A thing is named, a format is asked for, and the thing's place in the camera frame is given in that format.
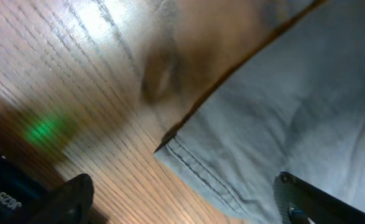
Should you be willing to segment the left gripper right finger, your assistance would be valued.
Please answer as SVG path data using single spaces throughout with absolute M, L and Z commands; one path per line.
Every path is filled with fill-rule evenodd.
M 282 223 L 365 223 L 364 212 L 288 172 L 274 179 L 273 191 Z

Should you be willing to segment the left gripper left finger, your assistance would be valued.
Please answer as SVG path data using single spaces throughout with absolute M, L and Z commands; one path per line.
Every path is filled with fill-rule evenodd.
M 30 223 L 87 224 L 93 204 L 93 181 L 80 174 L 51 191 L 33 205 Z

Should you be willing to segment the grey shorts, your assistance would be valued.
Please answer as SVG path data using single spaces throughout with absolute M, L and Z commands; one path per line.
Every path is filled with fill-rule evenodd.
M 155 157 L 226 215 L 281 223 L 283 171 L 365 212 L 365 1 L 318 6 L 239 67 Z

